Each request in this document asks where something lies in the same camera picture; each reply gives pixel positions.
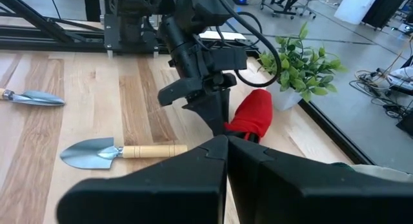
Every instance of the white pot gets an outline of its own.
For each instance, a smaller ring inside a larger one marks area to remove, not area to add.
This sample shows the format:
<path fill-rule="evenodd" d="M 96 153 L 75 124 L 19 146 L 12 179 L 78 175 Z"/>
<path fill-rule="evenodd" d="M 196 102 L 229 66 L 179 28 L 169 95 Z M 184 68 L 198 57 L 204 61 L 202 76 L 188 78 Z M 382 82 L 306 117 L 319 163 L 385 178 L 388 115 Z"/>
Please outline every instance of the white pot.
<path fill-rule="evenodd" d="M 272 105 L 279 111 L 288 110 L 301 101 L 302 97 L 294 89 L 289 88 L 287 91 L 280 92 L 281 85 L 278 82 L 267 87 L 272 95 Z"/>

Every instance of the potted plant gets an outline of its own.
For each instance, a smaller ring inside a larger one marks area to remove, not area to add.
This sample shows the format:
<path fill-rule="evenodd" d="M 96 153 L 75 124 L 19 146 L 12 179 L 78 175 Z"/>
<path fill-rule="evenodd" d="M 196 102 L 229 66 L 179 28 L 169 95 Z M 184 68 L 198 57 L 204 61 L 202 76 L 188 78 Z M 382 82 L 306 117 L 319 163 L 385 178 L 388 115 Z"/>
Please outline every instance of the potted plant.
<path fill-rule="evenodd" d="M 281 70 L 277 82 L 267 90 L 272 94 L 273 105 L 278 110 L 286 110 L 298 104 L 301 99 L 309 102 L 312 94 L 324 96 L 329 92 L 337 92 L 331 82 L 336 72 L 346 72 L 338 56 L 325 52 L 325 48 L 304 47 L 303 40 L 308 34 L 305 23 L 297 36 L 276 37 L 277 48 L 281 60 L 281 68 L 277 68 L 274 56 L 260 55 L 262 68 L 271 75 Z"/>

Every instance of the red object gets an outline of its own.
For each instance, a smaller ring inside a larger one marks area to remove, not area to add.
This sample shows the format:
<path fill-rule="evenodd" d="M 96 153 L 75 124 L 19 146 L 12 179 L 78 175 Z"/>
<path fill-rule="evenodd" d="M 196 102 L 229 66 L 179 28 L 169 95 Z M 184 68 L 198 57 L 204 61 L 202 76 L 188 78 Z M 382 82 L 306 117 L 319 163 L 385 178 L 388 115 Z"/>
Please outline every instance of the red object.
<path fill-rule="evenodd" d="M 271 94 L 266 90 L 252 91 L 240 104 L 231 123 L 225 123 L 229 131 L 246 133 L 244 139 L 256 134 L 264 137 L 272 121 Z"/>

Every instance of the gray floor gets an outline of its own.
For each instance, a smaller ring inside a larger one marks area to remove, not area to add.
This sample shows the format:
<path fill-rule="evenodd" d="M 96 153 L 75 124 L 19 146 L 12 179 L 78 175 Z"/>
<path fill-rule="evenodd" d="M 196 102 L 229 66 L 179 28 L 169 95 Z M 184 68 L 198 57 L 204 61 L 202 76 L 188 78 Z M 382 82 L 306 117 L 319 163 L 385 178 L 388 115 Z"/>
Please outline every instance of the gray floor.
<path fill-rule="evenodd" d="M 52 0 L 24 0 L 41 14 L 57 17 Z M 85 20 L 85 5 L 82 0 L 55 0 L 62 18 Z M 371 98 L 354 90 L 348 82 L 354 80 L 358 70 L 387 68 L 402 50 L 408 39 L 400 32 L 385 28 L 375 32 L 369 26 L 351 25 L 334 18 L 336 6 L 325 1 L 313 1 L 310 7 L 317 13 L 315 20 L 304 15 L 291 20 L 289 16 L 272 17 L 267 8 L 259 9 L 260 0 L 249 0 L 251 5 L 239 6 L 237 11 L 251 12 L 257 16 L 264 27 L 264 34 L 271 42 L 274 36 L 296 34 L 301 25 L 308 21 L 308 40 L 305 46 L 325 45 L 328 52 L 338 55 L 349 68 L 347 74 L 336 76 L 334 81 L 339 89 L 337 94 L 314 97 L 313 102 L 376 164 L 413 173 L 413 139 L 396 128 L 396 119 L 385 115 L 384 109 L 373 105 Z M 228 21 L 231 26 L 222 26 L 222 31 L 238 32 L 251 40 L 254 36 L 236 20 Z M 261 51 L 266 50 L 258 45 Z M 399 68 L 410 56 L 407 48 L 394 65 Z M 399 95 L 399 100 L 408 103 L 413 97 Z"/>

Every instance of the wooden table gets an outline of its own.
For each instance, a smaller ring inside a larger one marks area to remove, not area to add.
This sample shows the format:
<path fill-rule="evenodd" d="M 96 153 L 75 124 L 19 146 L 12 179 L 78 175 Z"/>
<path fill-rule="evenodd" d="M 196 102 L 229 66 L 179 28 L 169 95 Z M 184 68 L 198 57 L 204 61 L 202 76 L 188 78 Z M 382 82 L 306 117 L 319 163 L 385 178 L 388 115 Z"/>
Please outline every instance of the wooden table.
<path fill-rule="evenodd" d="M 60 197 L 85 178 L 123 176 L 161 159 L 118 159 L 110 170 L 79 170 L 59 154 L 96 137 L 115 138 L 117 146 L 182 143 L 194 148 L 212 133 L 197 114 L 183 110 L 184 99 L 162 108 L 157 91 L 178 78 L 170 56 L 122 56 L 57 52 L 0 52 L 0 87 L 16 92 L 44 90 L 64 98 L 64 107 L 33 107 L 0 102 L 0 223 L 55 223 Z M 248 60 L 243 75 L 254 82 L 266 76 Z M 231 91 L 230 113 L 253 88 L 239 81 Z M 331 163 L 349 159 L 296 106 L 274 111 L 262 145 Z M 239 223 L 230 188 L 226 223 Z"/>

